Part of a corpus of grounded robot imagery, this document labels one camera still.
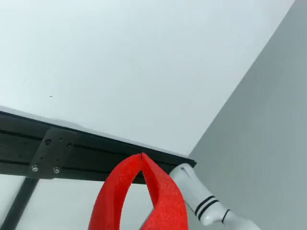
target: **white ceiling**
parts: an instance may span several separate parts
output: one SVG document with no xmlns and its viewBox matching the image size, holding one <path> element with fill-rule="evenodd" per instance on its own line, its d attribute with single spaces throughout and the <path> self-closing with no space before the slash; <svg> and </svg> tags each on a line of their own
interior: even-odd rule
<svg viewBox="0 0 307 230">
<path fill-rule="evenodd" d="M 188 156 L 293 2 L 1 1 L 1 109 Z"/>
</svg>

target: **black metal bracket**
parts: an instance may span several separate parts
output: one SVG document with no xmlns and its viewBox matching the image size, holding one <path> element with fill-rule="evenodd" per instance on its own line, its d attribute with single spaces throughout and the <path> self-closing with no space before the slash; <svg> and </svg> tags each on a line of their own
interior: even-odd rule
<svg viewBox="0 0 307 230">
<path fill-rule="evenodd" d="M 77 137 L 76 132 L 51 127 L 32 158 L 26 176 L 36 179 L 58 177 Z"/>
</svg>

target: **black stripe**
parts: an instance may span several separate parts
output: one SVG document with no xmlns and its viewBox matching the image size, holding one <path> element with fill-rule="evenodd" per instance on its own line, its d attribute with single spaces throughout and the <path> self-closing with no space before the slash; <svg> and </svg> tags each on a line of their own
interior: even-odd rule
<svg viewBox="0 0 307 230">
<path fill-rule="evenodd" d="M 224 217 L 223 217 L 223 219 L 222 219 L 222 223 L 224 224 L 224 219 L 225 219 L 225 217 L 226 217 L 226 215 L 227 215 L 227 213 L 230 211 L 230 209 L 229 210 L 227 210 L 226 212 L 225 212 L 225 215 L 224 215 Z"/>
<path fill-rule="evenodd" d="M 197 212 L 198 212 L 198 210 L 201 208 L 201 206 L 203 206 L 203 204 L 205 204 L 206 202 L 208 202 L 209 200 L 211 200 L 212 198 L 215 198 L 215 196 L 210 196 L 210 197 L 208 197 L 207 199 L 205 199 L 204 201 L 202 201 L 198 206 L 197 206 L 197 208 L 195 209 L 195 215 L 197 216 Z"/>
<path fill-rule="evenodd" d="M 211 201 L 209 204 L 207 204 L 203 209 L 202 211 L 200 212 L 199 216 L 198 216 L 198 219 L 201 220 L 201 216 L 203 215 L 203 213 L 213 204 L 215 204 L 216 202 L 219 202 L 218 200 L 214 200 L 214 201 Z"/>
</svg>

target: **black frame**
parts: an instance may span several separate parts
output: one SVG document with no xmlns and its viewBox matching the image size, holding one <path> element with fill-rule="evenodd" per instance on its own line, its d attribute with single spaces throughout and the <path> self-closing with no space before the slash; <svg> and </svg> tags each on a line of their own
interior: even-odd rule
<svg viewBox="0 0 307 230">
<path fill-rule="evenodd" d="M 61 166 L 61 172 L 54 178 L 104 181 L 122 160 L 142 152 L 166 173 L 182 163 L 189 163 L 192 167 L 196 164 L 193 160 L 161 151 L 0 112 L 0 174 L 31 177 L 28 173 L 31 162 L 51 128 L 77 134 L 71 153 Z M 145 183 L 141 173 L 134 183 Z"/>
<path fill-rule="evenodd" d="M 182 163 L 196 165 L 191 159 L 0 111 L 0 174 L 26 177 L 0 230 L 17 227 L 39 179 L 104 181 L 122 160 L 142 152 L 167 174 Z M 133 183 L 145 183 L 141 172 Z"/>
</svg>

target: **white wall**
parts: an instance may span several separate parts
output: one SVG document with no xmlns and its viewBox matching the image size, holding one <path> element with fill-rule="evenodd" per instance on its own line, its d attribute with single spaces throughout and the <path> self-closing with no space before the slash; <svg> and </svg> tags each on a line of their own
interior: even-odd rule
<svg viewBox="0 0 307 230">
<path fill-rule="evenodd" d="M 293 2 L 2 0 L 0 110 L 188 156 Z"/>
<path fill-rule="evenodd" d="M 191 154 L 208 188 L 263 230 L 306 229 L 306 11 L 294 3 Z"/>
</svg>

